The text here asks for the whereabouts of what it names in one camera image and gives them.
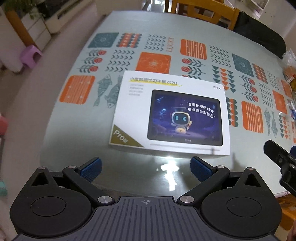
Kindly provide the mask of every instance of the drawer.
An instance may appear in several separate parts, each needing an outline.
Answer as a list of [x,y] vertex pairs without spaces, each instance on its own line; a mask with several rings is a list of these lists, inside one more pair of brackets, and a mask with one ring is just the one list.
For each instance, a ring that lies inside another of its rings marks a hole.
[[42,51],[46,44],[51,39],[51,35],[47,29],[45,29],[42,34],[36,39],[35,44]]
[[44,22],[40,18],[28,31],[32,39],[35,41],[38,36],[46,29]]
[[32,13],[34,16],[34,19],[31,19],[30,14],[27,13],[23,18],[22,18],[22,23],[25,26],[25,28],[28,30],[34,23],[40,19],[40,14],[38,13],[37,8],[32,9]]

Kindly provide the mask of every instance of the white box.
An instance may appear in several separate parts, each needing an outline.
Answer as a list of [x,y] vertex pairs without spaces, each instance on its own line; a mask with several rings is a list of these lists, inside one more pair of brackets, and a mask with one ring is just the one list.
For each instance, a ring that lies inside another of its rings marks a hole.
[[224,88],[208,81],[125,71],[112,126],[112,145],[230,154]]

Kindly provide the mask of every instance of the yellow highlight stroke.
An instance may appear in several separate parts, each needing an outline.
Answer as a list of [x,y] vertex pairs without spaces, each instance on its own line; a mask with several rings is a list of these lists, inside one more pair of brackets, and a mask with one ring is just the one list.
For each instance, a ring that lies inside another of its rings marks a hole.
[[181,87],[182,85],[172,85],[168,83],[161,83],[161,82],[153,82],[153,81],[144,81],[144,80],[135,80],[132,79],[129,82],[138,82],[138,83],[147,83],[147,84],[157,84],[157,85],[168,85],[168,86],[175,86],[175,87]]

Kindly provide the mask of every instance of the silver screw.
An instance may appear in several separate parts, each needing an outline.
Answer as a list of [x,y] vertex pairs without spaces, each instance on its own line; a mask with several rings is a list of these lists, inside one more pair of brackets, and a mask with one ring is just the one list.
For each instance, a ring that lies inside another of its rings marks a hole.
[[194,201],[194,198],[191,196],[182,196],[180,197],[180,201],[184,203],[191,203]]
[[101,197],[98,198],[98,201],[100,203],[109,203],[109,202],[112,201],[112,198],[109,197],[109,196],[101,196]]

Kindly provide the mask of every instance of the ribbed gray surface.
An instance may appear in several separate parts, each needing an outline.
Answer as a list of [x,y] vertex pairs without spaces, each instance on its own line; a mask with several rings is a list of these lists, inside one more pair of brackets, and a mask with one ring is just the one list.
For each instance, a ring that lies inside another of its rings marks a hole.
[[[14,240],[38,239],[21,234]],[[51,240],[232,241],[236,239],[216,233],[203,223],[195,208],[180,206],[171,197],[121,197],[120,201],[112,206],[97,208],[91,220],[78,231]],[[277,239],[270,235],[258,240]]]

